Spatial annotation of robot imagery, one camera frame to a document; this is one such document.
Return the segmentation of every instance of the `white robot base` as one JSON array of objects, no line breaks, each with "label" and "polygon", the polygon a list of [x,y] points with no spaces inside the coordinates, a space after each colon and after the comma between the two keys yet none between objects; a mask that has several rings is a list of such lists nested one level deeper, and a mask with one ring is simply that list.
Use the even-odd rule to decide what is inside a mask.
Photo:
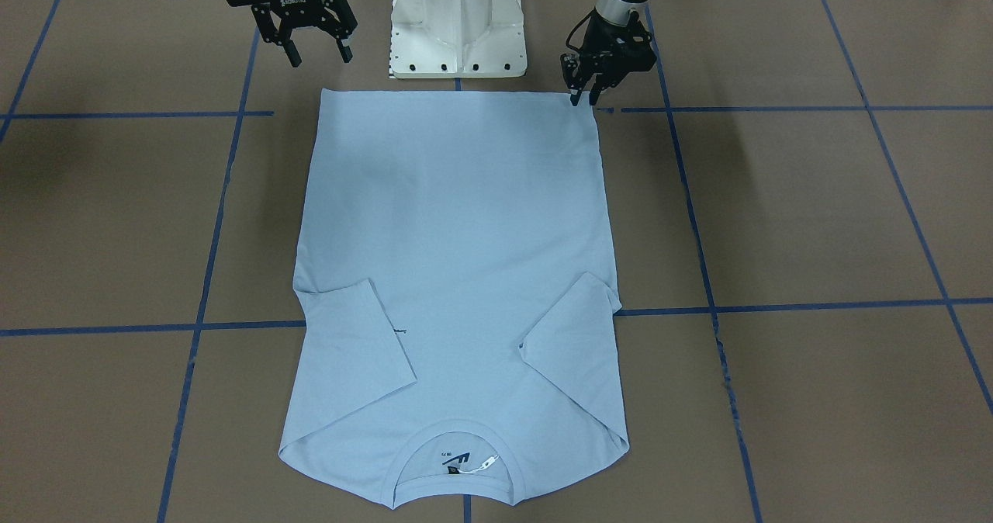
[{"label": "white robot base", "polygon": [[528,69],[521,0],[393,0],[394,78],[520,77]]}]

